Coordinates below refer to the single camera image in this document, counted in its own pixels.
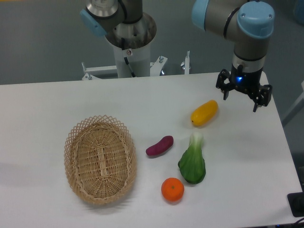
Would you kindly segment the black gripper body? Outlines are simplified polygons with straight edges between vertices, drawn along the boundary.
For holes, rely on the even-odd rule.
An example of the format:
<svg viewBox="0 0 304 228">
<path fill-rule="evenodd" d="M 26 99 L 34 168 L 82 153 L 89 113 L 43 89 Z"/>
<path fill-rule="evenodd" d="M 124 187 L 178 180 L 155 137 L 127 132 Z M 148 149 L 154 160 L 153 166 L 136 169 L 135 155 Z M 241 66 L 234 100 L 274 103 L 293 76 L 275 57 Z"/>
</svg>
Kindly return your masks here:
<svg viewBox="0 0 304 228">
<path fill-rule="evenodd" d="M 242 93 L 252 92 L 260 86 L 260 78 L 264 67 L 264 57 L 249 61 L 233 56 L 231 82 L 235 89 Z"/>
</svg>

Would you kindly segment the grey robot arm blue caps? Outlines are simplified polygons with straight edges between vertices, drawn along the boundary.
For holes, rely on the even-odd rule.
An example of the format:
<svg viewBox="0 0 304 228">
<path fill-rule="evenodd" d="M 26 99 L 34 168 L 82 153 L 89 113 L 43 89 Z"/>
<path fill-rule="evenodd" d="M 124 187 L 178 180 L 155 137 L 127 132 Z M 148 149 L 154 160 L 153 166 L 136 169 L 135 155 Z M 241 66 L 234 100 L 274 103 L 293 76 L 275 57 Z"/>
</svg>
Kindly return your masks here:
<svg viewBox="0 0 304 228">
<path fill-rule="evenodd" d="M 158 76 L 164 60 L 150 63 L 150 44 L 157 27 L 143 12 L 140 0 L 89 0 L 80 12 L 84 25 L 97 37 L 105 37 L 114 49 L 120 78 Z M 223 69 L 216 82 L 225 98 L 239 91 L 267 106 L 272 86 L 261 85 L 270 37 L 274 30 L 273 8 L 257 0 L 198 0 L 191 12 L 192 23 L 234 43 L 231 70 Z"/>
</svg>

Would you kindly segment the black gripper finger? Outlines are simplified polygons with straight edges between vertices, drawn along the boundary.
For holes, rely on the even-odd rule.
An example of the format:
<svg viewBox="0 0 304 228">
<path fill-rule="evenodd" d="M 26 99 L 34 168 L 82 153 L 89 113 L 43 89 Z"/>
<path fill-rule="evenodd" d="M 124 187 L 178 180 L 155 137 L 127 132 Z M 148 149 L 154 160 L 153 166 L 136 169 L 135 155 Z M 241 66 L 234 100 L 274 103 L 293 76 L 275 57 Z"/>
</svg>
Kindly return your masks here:
<svg viewBox="0 0 304 228">
<path fill-rule="evenodd" d="M 262 106 L 268 106 L 271 101 L 272 90 L 271 85 L 259 85 L 248 90 L 247 95 L 254 102 L 253 112 L 256 112 Z"/>
<path fill-rule="evenodd" d="M 232 75 L 226 70 L 222 69 L 218 75 L 216 88 L 223 93 L 223 100 L 228 98 L 229 92 L 235 90 L 236 85 L 232 82 Z"/>
</svg>

